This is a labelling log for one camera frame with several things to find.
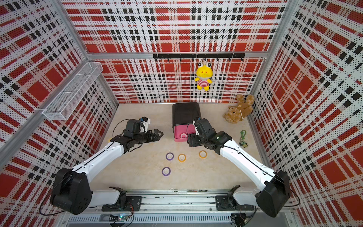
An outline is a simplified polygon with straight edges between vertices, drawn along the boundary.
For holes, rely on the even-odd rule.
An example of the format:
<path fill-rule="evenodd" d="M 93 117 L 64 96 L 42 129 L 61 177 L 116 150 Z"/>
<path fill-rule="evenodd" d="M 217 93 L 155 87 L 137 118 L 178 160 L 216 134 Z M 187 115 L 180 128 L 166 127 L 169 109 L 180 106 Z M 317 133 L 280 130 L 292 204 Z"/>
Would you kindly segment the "black pink drawer cabinet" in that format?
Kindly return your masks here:
<path fill-rule="evenodd" d="M 193 127 L 193 119 L 201 117 L 201 111 L 199 103 L 188 102 L 188 103 L 177 103 L 172 106 L 172 122 L 174 131 L 175 142 L 186 142 L 186 139 L 181 139 L 180 135 L 186 133 L 187 136 L 191 133 L 195 133 Z"/>

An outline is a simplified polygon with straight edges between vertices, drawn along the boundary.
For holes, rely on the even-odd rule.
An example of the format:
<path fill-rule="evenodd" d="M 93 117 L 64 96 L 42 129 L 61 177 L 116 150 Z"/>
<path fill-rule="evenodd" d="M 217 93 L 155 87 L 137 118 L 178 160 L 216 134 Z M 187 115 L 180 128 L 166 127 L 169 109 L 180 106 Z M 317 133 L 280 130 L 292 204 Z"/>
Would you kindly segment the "orange tape roll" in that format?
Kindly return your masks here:
<path fill-rule="evenodd" d="M 201 151 L 199 152 L 199 157 L 200 157 L 201 159 L 205 159 L 207 156 L 208 156 L 208 153 L 207 153 L 206 151 L 201 150 Z"/>
<path fill-rule="evenodd" d="M 178 161 L 181 162 L 181 163 L 185 162 L 186 161 L 186 155 L 185 154 L 180 154 L 178 156 Z"/>

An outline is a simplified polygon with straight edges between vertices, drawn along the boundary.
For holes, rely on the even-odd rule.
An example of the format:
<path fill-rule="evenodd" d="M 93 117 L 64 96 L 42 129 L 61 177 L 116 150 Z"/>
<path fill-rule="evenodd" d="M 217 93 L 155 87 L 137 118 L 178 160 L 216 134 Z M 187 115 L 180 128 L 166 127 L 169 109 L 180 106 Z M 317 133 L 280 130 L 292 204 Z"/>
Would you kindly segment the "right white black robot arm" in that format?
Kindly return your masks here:
<path fill-rule="evenodd" d="M 193 121 L 186 129 L 190 147 L 203 146 L 215 151 L 242 170 L 260 190 L 257 206 L 270 217 L 276 217 L 291 197 L 290 178 L 283 170 L 275 171 L 248 154 L 224 131 L 216 132 L 205 118 Z"/>

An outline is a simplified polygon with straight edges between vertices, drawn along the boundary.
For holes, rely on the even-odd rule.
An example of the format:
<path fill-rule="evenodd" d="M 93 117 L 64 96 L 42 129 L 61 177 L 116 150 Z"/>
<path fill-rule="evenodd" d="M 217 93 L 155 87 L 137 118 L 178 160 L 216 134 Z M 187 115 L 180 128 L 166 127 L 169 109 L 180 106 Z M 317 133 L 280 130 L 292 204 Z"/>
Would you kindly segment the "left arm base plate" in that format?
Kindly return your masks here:
<path fill-rule="evenodd" d="M 142 202 L 141 196 L 124 196 L 116 204 L 103 205 L 102 211 L 139 211 Z"/>

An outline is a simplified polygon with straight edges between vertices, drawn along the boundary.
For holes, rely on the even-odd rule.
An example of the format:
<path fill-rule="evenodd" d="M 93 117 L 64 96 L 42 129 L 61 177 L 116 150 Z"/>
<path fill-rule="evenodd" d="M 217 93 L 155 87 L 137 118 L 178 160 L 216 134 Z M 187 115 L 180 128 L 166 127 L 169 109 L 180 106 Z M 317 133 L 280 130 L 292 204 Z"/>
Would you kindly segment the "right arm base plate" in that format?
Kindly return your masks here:
<path fill-rule="evenodd" d="M 215 197 L 217 211 L 254 211 L 253 205 L 240 205 L 233 197 L 218 195 Z"/>

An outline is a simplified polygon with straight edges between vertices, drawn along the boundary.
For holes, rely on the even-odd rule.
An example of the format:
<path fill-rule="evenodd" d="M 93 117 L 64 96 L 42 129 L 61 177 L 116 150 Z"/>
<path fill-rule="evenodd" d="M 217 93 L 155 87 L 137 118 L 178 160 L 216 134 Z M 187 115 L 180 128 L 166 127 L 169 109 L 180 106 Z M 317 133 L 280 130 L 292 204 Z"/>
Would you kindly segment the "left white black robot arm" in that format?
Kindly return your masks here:
<path fill-rule="evenodd" d="M 149 130 L 150 119 L 128 119 L 126 128 L 119 135 L 113 136 L 110 142 L 92 157 L 74 166 L 59 170 L 55 177 L 50 194 L 51 205 L 78 215 L 87 208 L 109 206 L 111 209 L 127 207 L 126 192 L 119 187 L 108 190 L 92 191 L 92 180 L 114 160 L 145 143 L 159 141 L 163 132 Z"/>

